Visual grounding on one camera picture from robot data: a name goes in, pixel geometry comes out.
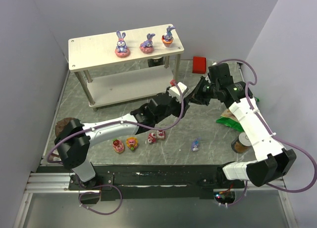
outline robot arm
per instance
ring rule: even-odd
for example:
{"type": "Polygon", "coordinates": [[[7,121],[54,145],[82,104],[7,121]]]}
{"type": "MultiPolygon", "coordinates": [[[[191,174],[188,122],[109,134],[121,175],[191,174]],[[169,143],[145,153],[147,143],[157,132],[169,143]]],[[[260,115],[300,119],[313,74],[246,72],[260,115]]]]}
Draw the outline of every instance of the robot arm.
{"type": "MultiPolygon", "coordinates": [[[[182,83],[177,85],[184,95],[188,88],[182,83]]],[[[172,86],[168,87],[165,93],[155,95],[149,103],[143,104],[140,108],[122,117],[98,123],[82,123],[79,119],[71,120],[56,137],[55,145],[74,133],[83,130],[86,132],[66,140],[57,148],[64,168],[73,170],[82,182],[91,180],[96,176],[92,164],[86,160],[91,147],[102,141],[120,136],[137,135],[149,130],[139,125],[154,127],[170,115],[183,117],[189,105],[187,100],[184,100],[183,114],[180,115],[180,99],[179,90],[176,86],[172,86]]]]}
{"type": "Polygon", "coordinates": [[[233,82],[228,65],[223,63],[209,67],[208,77],[201,77],[186,99],[202,105],[208,105],[211,98],[223,102],[238,119],[254,149],[257,160],[222,165],[218,180],[248,180],[255,186],[262,186],[286,175],[296,159],[296,154],[292,149],[286,150],[283,144],[267,132],[255,114],[260,112],[250,90],[248,95],[254,110],[247,101],[245,87],[244,82],[233,82]]]}

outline purple ears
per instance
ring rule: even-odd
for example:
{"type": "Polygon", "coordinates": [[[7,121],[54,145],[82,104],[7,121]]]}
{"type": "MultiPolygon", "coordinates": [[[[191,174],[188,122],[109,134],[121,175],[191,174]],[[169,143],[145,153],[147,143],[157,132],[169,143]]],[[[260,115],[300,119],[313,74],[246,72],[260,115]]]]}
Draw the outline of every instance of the purple ears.
{"type": "Polygon", "coordinates": [[[119,39],[123,39],[125,37],[125,32],[123,32],[121,35],[120,31],[117,31],[117,36],[119,39]]]}
{"type": "Polygon", "coordinates": [[[148,40],[152,39],[155,36],[155,34],[147,34],[148,40]]]}
{"type": "Polygon", "coordinates": [[[174,26],[168,26],[168,28],[166,29],[166,31],[167,31],[167,32],[170,32],[170,31],[172,31],[173,29],[175,29],[174,26]]]}

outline white wall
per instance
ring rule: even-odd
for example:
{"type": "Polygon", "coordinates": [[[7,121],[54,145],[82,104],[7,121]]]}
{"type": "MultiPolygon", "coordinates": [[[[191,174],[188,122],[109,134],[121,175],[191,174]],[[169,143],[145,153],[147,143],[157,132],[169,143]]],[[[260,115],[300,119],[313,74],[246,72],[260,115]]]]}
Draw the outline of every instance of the white wall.
{"type": "Polygon", "coordinates": [[[39,165],[66,61],[33,0],[0,0],[0,223],[12,227],[39,165]]]}
{"type": "MultiPolygon", "coordinates": [[[[279,0],[247,60],[258,73],[251,90],[260,110],[279,137],[305,148],[317,159],[316,0],[279,0]]],[[[253,79],[245,69],[246,80],[253,79]]],[[[298,189],[313,178],[311,162],[300,152],[285,177],[288,189],[298,189]]],[[[317,185],[290,194],[301,228],[317,225],[317,185]]]]}
{"type": "Polygon", "coordinates": [[[277,0],[35,2],[66,56],[70,38],[172,23],[184,44],[184,59],[245,59],[277,0]]]}

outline pink toy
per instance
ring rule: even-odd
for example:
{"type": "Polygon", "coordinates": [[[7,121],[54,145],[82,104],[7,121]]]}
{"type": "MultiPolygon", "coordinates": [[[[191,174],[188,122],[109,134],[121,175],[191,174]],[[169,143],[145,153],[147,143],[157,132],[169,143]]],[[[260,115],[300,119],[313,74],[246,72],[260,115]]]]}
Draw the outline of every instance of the pink toy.
{"type": "Polygon", "coordinates": [[[122,143],[122,141],[118,139],[113,139],[112,146],[115,152],[119,154],[124,152],[124,144],[122,143]]]}
{"type": "Polygon", "coordinates": [[[140,50],[143,53],[152,53],[154,51],[152,38],[155,34],[147,34],[147,40],[140,44],[140,50]]]}
{"type": "Polygon", "coordinates": [[[157,139],[158,140],[165,140],[165,130],[158,130],[157,131],[157,139]]]}
{"type": "Polygon", "coordinates": [[[150,133],[148,136],[148,140],[146,141],[149,144],[153,144],[157,141],[157,135],[155,133],[150,133]]]}
{"type": "Polygon", "coordinates": [[[130,55],[130,50],[125,43],[125,40],[123,40],[125,37],[125,32],[123,32],[121,35],[120,31],[117,31],[117,36],[118,42],[114,52],[118,57],[127,57],[130,55]]]}

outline small purple toy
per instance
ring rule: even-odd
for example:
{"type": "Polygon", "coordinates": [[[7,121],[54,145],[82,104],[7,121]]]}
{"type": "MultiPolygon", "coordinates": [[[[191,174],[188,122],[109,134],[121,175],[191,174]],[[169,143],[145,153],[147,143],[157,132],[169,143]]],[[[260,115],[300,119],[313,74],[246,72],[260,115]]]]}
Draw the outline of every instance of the small purple toy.
{"type": "Polygon", "coordinates": [[[126,57],[128,55],[130,55],[130,50],[127,47],[127,44],[125,43],[124,37],[125,37],[125,32],[120,33],[120,31],[117,31],[117,36],[118,36],[118,42],[117,42],[117,46],[115,48],[115,54],[118,57],[126,57]]]}
{"type": "Polygon", "coordinates": [[[166,29],[166,33],[162,36],[162,42],[165,47],[169,47],[174,40],[173,34],[171,32],[173,29],[175,29],[175,27],[169,25],[166,29]]]}
{"type": "Polygon", "coordinates": [[[140,44],[140,50],[143,53],[152,53],[154,51],[152,38],[155,34],[147,34],[147,40],[140,44]]]}
{"type": "Polygon", "coordinates": [[[192,151],[198,151],[199,150],[198,146],[199,146],[200,140],[201,140],[201,138],[199,137],[199,138],[197,138],[197,139],[195,139],[193,141],[192,146],[191,146],[192,151]]]}

